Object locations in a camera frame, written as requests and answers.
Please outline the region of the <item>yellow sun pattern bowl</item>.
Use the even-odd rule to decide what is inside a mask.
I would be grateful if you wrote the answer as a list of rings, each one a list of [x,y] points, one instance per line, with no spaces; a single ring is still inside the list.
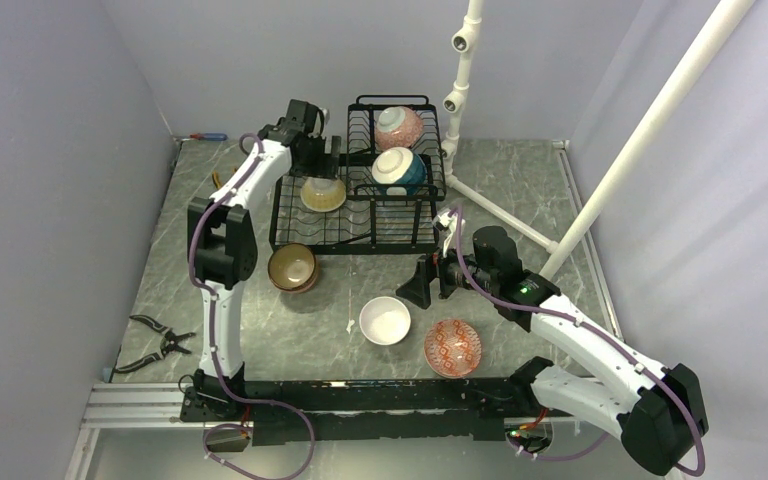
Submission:
[[[302,204],[309,210],[327,213],[340,208],[347,199],[345,184],[340,179],[309,177],[299,193]]]

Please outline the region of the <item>black wire dish rack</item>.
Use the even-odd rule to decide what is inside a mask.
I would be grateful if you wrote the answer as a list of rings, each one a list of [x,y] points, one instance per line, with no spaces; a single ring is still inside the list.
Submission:
[[[420,118],[421,135],[411,147],[422,159],[426,179],[412,195],[388,195],[373,181],[381,150],[375,123],[388,107],[404,106]],[[339,178],[347,199],[331,212],[303,205],[304,179],[285,176],[273,189],[269,245],[299,243],[316,255],[421,255],[433,251],[439,233],[433,226],[447,193],[435,105],[422,94],[360,95],[347,107],[347,130],[340,152]]]

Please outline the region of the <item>teal white bowl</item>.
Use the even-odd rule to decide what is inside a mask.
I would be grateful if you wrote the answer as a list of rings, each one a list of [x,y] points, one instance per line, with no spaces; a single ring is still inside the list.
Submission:
[[[405,147],[382,152],[373,162],[371,174],[384,195],[414,195],[427,182],[427,167],[421,156]]]

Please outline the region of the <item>pink floral bowl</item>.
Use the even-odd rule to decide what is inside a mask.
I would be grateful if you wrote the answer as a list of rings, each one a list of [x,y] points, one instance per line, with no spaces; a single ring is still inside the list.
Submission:
[[[423,134],[420,116],[406,106],[384,109],[375,122],[375,144],[380,150],[412,147]]]

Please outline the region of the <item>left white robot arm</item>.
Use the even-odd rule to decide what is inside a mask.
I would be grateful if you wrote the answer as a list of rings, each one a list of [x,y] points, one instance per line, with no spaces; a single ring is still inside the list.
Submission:
[[[222,420],[238,419],[245,390],[241,308],[258,261],[252,211],[282,177],[331,174],[324,139],[311,127],[267,125],[248,134],[252,148],[238,170],[188,206],[188,276],[202,297],[203,348],[192,402]]]

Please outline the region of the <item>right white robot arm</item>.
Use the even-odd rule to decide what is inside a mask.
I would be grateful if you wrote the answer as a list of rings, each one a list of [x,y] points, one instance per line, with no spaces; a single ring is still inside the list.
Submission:
[[[517,411],[534,415],[545,407],[584,420],[618,439],[651,474],[701,475],[701,439],[709,425],[696,373],[647,357],[591,320],[551,281],[523,266],[503,228],[482,227],[472,242],[466,256],[456,248],[421,256],[397,296],[426,309],[433,281],[441,298],[457,289],[475,291],[503,318],[560,348],[593,376],[586,380],[534,357],[509,378]]]

